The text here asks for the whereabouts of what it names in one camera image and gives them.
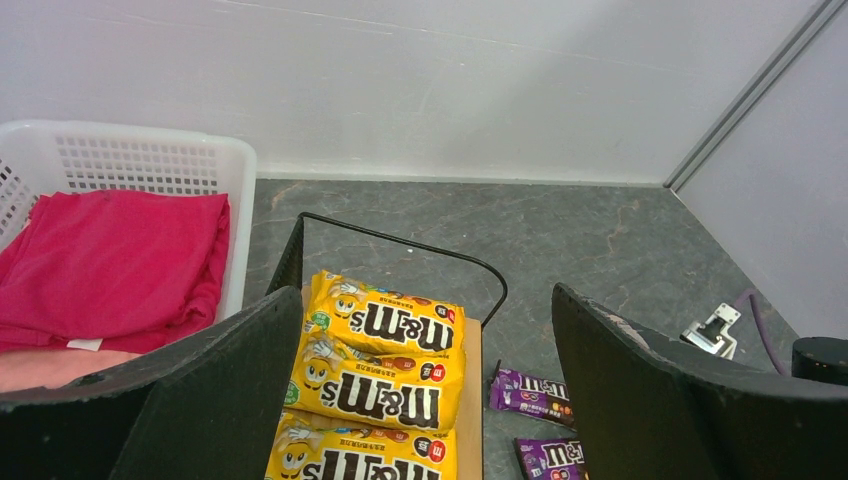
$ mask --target white wall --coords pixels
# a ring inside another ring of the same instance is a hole
[[[8,0],[0,121],[252,144],[283,176],[661,183],[815,0]]]
[[[848,338],[848,12],[680,191],[801,336]]]

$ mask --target red label on bag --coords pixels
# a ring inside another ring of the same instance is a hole
[[[445,458],[446,454],[447,454],[447,447],[445,446],[444,442],[442,442],[441,440],[436,440],[435,442],[433,442],[430,445],[430,454],[428,456],[430,457],[430,460],[432,460],[433,462],[436,462],[436,463],[441,462]]]
[[[438,364],[433,367],[433,372],[430,374],[430,380],[433,380],[434,382],[441,382],[445,379],[446,375],[447,369],[445,368],[445,366],[442,364]]]

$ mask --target purple candy bar wrapper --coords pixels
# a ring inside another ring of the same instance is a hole
[[[523,413],[574,428],[574,414],[568,399],[568,388],[562,382],[543,380],[507,368],[498,368],[489,391],[489,406],[496,410]]]
[[[515,453],[525,480],[589,480],[577,439],[516,438]]]

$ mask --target gray countertop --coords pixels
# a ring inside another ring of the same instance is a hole
[[[245,304],[264,294],[302,211],[472,255],[500,270],[509,297],[484,330],[484,372],[503,359],[504,366],[562,379],[550,324],[557,282],[675,338],[751,285],[686,208],[661,189],[259,180]],[[322,268],[459,303],[475,318],[486,315],[500,292],[479,268],[309,223],[304,275]],[[788,365],[797,336],[762,303],[769,333]],[[732,333],[740,342],[736,361],[773,370],[748,311]],[[487,409],[486,478],[519,478],[513,437],[568,434]]]

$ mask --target pink towel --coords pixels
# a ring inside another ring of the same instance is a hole
[[[227,263],[226,195],[42,196],[0,253],[0,352],[146,353],[212,324]]]
[[[89,373],[138,358],[138,353],[101,350],[15,350],[0,353],[0,393],[59,388]]]

